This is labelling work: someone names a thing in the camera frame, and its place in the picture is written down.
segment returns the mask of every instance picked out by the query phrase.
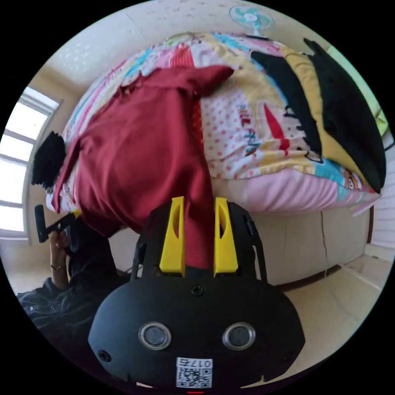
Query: window frame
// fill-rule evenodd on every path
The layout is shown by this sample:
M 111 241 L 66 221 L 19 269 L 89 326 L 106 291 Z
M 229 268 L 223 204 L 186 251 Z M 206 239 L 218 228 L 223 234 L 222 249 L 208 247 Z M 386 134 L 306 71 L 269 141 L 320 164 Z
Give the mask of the window frame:
M 13 132 L 12 130 L 4 129 L 3 135 L 10 136 L 10 137 L 16 138 L 18 140 L 33 144 L 33 148 L 30 153 L 30 157 L 29 157 L 28 161 L 13 158 L 13 157 L 10 157 L 10 156 L 0 153 L 0 158 L 2 158 L 3 160 L 7 160 L 11 163 L 17 163 L 17 164 L 22 164 L 22 165 L 26 166 L 25 178 L 23 180 L 23 188 L 22 188 L 22 203 L 12 203 L 12 202 L 0 200 L 0 206 L 15 207 L 15 208 L 22 209 L 24 231 L 20 232 L 20 231 L 15 231 L 15 230 L 0 229 L 0 244 L 6 244 L 7 242 L 11 242 L 11 243 L 12 242 L 26 242 L 29 245 L 31 245 L 30 217 L 29 217 L 29 188 L 30 188 L 30 183 L 31 183 L 31 171 L 32 171 L 32 166 L 33 166 L 34 155 L 37 151 L 37 148 L 40 146 L 40 142 L 41 142 L 43 136 L 45 135 L 46 131 L 48 130 L 48 126 L 49 126 L 50 122 L 52 121 L 52 118 L 57 113 L 60 105 L 63 102 L 63 100 L 60 100 L 60 101 L 53 100 L 53 101 L 55 103 L 57 103 L 57 107 L 55 109 L 42 103 L 41 101 L 39 101 L 37 99 L 35 99 L 34 97 L 27 94 L 26 92 L 23 92 L 21 97 L 18 100 L 19 103 L 21 103 L 27 107 L 30 107 L 33 110 L 41 112 L 44 115 L 47 115 L 47 118 L 46 118 L 43 126 L 41 127 L 36 140 L 32 139 L 30 137 L 23 136 L 17 132 Z

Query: qr code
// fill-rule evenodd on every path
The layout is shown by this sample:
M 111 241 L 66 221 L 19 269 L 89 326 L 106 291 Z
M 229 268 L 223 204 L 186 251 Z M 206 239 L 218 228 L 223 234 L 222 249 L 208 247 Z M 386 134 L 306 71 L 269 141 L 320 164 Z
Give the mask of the qr code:
M 177 359 L 176 386 L 179 388 L 211 388 L 212 376 L 212 360 Z

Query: wall fan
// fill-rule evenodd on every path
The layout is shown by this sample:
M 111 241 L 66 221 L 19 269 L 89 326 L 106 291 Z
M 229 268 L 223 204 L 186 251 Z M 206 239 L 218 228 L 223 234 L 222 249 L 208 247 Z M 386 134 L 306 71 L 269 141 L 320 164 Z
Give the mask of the wall fan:
M 232 7 L 229 10 L 229 16 L 238 25 L 253 28 L 252 35 L 257 37 L 264 37 L 262 31 L 272 29 L 274 26 L 273 18 L 256 8 Z

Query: hand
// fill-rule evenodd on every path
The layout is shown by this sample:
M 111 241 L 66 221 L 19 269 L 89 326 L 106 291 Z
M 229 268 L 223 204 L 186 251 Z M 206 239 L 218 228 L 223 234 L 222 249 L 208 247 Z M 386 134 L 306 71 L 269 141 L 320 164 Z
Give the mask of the hand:
M 70 245 L 66 232 L 62 231 L 59 234 L 52 232 L 49 248 L 51 250 L 51 264 L 54 266 L 66 266 L 67 253 L 64 248 Z

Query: maroon shirt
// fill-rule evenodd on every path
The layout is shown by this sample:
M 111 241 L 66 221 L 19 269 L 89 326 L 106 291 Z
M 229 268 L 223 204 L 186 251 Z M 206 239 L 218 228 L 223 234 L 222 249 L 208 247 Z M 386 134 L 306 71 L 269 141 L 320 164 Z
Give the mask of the maroon shirt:
M 76 200 L 84 221 L 104 236 L 126 225 L 140 233 L 150 212 L 185 197 L 186 264 L 211 268 L 214 200 L 204 153 L 192 129 L 192 106 L 233 74 L 226 66 L 156 69 L 119 88 L 76 138 L 52 204 L 79 159 Z

